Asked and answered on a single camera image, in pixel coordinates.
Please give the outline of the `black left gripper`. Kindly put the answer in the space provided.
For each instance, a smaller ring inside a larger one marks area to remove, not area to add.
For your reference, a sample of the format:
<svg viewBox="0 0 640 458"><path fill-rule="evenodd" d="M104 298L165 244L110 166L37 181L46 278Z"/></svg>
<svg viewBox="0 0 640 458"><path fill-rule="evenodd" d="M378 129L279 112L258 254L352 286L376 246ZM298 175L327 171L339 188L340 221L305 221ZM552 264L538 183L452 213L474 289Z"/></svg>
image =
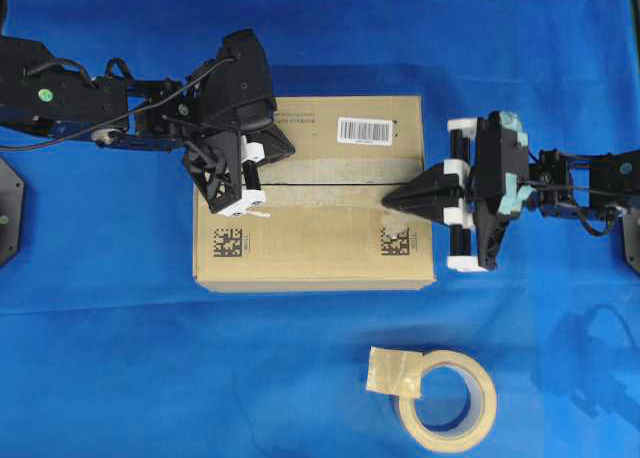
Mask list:
<svg viewBox="0 0 640 458"><path fill-rule="evenodd" d="M198 130L185 140L182 163L209 211L225 217L270 217L258 167L295 154L273 124L276 110L265 51L251 29L225 37L196 93Z"/></svg>

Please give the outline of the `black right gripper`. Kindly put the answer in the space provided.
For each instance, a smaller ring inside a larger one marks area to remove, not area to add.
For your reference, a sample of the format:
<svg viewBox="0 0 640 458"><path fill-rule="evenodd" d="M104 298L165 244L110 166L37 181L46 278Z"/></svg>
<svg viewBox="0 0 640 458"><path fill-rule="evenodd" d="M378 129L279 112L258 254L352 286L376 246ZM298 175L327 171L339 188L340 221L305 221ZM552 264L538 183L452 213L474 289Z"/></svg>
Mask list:
<svg viewBox="0 0 640 458"><path fill-rule="evenodd" d="M382 204L449 227L447 267L486 272L511 221L520 217L533 193L529 180L529 139L517 114L447 122L451 157L387 194Z"/></svg>

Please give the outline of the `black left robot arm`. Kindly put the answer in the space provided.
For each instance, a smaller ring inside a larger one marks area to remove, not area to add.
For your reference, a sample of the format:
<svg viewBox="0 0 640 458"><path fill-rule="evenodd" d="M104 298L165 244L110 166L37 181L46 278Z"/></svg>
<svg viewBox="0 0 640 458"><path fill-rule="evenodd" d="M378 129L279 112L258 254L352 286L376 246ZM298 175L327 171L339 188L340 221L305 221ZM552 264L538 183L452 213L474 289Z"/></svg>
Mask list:
<svg viewBox="0 0 640 458"><path fill-rule="evenodd" d="M92 78L40 42L1 39L2 127L38 138L38 149L66 141L181 149L213 214L240 216L265 203L259 167L294 155L276 109L266 54L250 29L226 36L186 82L138 80L120 58Z"/></svg>

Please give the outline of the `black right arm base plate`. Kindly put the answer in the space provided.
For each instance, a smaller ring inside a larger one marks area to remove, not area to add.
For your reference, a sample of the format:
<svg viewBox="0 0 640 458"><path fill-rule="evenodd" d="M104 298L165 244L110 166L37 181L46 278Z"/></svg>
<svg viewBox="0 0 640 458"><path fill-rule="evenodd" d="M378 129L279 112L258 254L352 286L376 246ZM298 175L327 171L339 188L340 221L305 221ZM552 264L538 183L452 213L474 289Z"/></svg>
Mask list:
<svg viewBox="0 0 640 458"><path fill-rule="evenodd" d="M640 213L633 210L622 218L622 237L626 263L640 274Z"/></svg>

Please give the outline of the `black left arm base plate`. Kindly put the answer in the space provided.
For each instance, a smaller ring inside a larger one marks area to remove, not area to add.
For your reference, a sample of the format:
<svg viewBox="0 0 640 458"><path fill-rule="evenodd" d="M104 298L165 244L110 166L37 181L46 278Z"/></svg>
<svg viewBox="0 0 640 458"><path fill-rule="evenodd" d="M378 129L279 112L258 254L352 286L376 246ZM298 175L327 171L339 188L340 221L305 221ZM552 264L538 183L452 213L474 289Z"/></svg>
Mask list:
<svg viewBox="0 0 640 458"><path fill-rule="evenodd" d="M1 159L0 162L0 265L4 266L19 251L24 181Z"/></svg>

